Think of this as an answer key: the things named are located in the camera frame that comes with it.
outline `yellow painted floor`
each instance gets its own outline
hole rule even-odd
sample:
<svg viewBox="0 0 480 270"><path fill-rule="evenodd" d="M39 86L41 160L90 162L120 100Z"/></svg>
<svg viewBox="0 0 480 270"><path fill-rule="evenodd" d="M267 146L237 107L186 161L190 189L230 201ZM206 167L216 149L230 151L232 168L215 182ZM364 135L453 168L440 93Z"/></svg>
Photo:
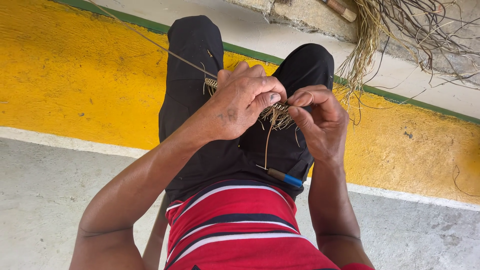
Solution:
<svg viewBox="0 0 480 270"><path fill-rule="evenodd" d="M133 26L163 46L166 35ZM114 20L48 0L0 2L0 125L151 149L167 54ZM225 68L261 61L225 52ZM276 68L263 63L268 74ZM364 95L371 107L394 105ZM358 111L351 109L358 121ZM411 105L363 108L350 183L480 204L480 126Z"/></svg>

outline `wooden handle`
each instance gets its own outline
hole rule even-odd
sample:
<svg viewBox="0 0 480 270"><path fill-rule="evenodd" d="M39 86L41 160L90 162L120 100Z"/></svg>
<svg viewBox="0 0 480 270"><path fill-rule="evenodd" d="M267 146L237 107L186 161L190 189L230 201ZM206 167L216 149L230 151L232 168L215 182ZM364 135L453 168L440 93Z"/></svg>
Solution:
<svg viewBox="0 0 480 270"><path fill-rule="evenodd" d="M342 17L347 19L347 21L349 22L353 22L355 21L355 19L357 19L357 15L355 13L353 13L348 8L344 7L342 4L340 4L336 0L328 0L327 6L331 7L334 11L342 15Z"/></svg>

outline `paint stain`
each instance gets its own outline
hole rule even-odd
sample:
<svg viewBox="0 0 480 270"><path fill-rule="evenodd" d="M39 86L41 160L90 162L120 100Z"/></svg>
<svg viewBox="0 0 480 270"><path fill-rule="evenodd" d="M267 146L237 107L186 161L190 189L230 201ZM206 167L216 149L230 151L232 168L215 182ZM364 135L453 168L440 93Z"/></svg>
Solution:
<svg viewBox="0 0 480 270"><path fill-rule="evenodd" d="M408 134L408 133L405 131L403 134L404 134L404 135L407 135L409 139L413 138L413 134L412 134L412 133Z"/></svg>

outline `forearm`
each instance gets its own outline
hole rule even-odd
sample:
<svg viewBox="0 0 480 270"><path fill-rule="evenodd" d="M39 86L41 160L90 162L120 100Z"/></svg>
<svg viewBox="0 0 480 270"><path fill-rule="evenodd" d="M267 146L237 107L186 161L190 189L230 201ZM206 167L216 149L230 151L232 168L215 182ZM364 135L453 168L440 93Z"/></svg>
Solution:
<svg viewBox="0 0 480 270"><path fill-rule="evenodd" d="M95 235L130 228L207 141L186 124L104 186L80 221L80 233Z"/></svg>
<svg viewBox="0 0 480 270"><path fill-rule="evenodd" d="M360 238L360 228L348 198L343 160L315 160L308 204L317 239L328 235Z"/></svg>

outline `striped shirt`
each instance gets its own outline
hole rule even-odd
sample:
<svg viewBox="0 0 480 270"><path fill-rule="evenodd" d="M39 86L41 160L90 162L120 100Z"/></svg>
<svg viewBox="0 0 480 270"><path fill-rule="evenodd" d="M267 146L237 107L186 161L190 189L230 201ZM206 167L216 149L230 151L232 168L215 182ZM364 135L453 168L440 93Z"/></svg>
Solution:
<svg viewBox="0 0 480 270"><path fill-rule="evenodd" d="M296 211L287 194L267 184L213 184L167 208L165 269L339 269L300 234ZM347 269L371 268L352 264L342 270Z"/></svg>

